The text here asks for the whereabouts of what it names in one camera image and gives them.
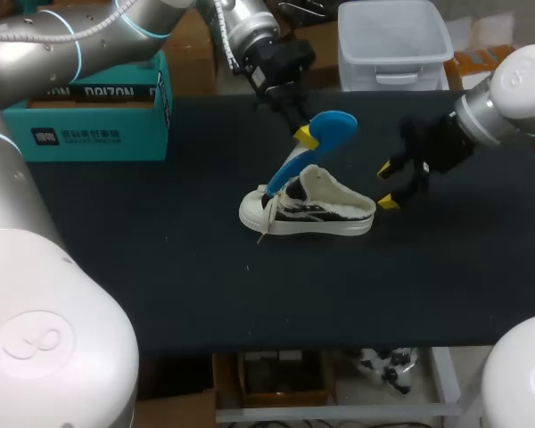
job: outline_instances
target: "white plastic bin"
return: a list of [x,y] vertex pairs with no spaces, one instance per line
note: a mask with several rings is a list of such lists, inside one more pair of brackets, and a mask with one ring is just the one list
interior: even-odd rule
[[344,3],[339,7],[343,91],[435,90],[454,56],[446,24],[427,0]]

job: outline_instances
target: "white sneaker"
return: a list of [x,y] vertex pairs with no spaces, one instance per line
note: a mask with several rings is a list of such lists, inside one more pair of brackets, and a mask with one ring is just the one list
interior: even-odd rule
[[309,165],[269,199],[265,186],[248,193],[240,220],[248,228],[271,235],[305,233],[356,236],[373,225],[373,200],[339,183],[326,169]]

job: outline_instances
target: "shoelace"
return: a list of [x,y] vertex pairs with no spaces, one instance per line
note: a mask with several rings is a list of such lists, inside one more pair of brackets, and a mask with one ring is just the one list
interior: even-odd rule
[[[258,187],[258,190],[264,193],[266,192],[266,187],[266,185],[261,185]],[[286,188],[287,185],[285,185],[284,188],[282,188],[282,190],[280,190],[273,198],[267,201],[266,208],[264,208],[264,213],[261,218],[261,236],[259,237],[257,243],[260,243],[262,238],[269,233],[269,229],[271,229],[271,226],[276,221],[277,209],[280,205],[288,209],[299,207],[298,203],[293,202],[293,200],[287,196],[285,193]]]

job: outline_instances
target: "table surface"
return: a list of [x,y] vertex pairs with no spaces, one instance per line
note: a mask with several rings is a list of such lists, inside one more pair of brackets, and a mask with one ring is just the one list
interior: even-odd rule
[[[459,94],[315,95],[359,132],[321,163],[378,199],[376,172],[409,113]],[[535,157],[523,142],[480,149],[432,177],[428,196],[378,212],[361,237],[267,236],[238,218],[292,149],[251,96],[179,99],[169,159],[32,164],[80,266],[128,313],[142,354],[494,343],[535,315]]]

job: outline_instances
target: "blue plastic tool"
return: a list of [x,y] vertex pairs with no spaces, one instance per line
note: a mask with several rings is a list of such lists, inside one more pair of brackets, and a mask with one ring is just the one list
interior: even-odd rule
[[319,142],[315,150],[307,150],[286,162],[267,185],[266,193],[276,195],[292,177],[297,177],[308,165],[318,163],[333,150],[341,147],[357,132],[357,120],[344,111],[323,111],[309,123],[309,133]]

